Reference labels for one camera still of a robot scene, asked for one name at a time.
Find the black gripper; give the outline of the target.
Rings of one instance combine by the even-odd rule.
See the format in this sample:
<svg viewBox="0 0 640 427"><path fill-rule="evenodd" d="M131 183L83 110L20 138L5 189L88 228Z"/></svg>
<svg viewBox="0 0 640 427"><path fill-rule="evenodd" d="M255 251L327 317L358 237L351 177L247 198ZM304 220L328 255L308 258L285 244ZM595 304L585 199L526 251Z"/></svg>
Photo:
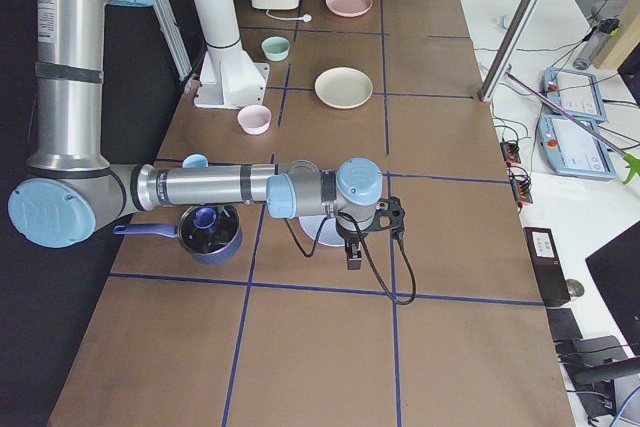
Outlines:
<svg viewBox="0 0 640 427"><path fill-rule="evenodd" d="M348 270L359 270L362 265L361 237L369 233L389 231L392 239L402 243L404 240L405 211L398 197L380 198L375 205L371 221L357 221L360 231L357 231L354 223L345 217L344 211L340 212L336 220L336 231L345 241L345 254Z"/></svg>

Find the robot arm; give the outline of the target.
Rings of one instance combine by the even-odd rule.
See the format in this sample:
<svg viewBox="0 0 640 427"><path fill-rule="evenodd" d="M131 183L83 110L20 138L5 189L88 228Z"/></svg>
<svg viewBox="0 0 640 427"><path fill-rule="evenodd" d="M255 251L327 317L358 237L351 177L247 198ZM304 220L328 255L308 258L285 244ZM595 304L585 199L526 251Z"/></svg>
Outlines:
<svg viewBox="0 0 640 427"><path fill-rule="evenodd" d="M30 177L11 193L14 227L31 242L67 247L134 212L182 205L175 235L185 247L226 232L237 204L263 203L274 218L334 219L351 269L370 256L365 237L401 241L404 212L382 195L380 168L353 158L334 171L308 161L160 169L113 165L101 147L104 17L108 5L154 0L37 0L38 147Z"/></svg>

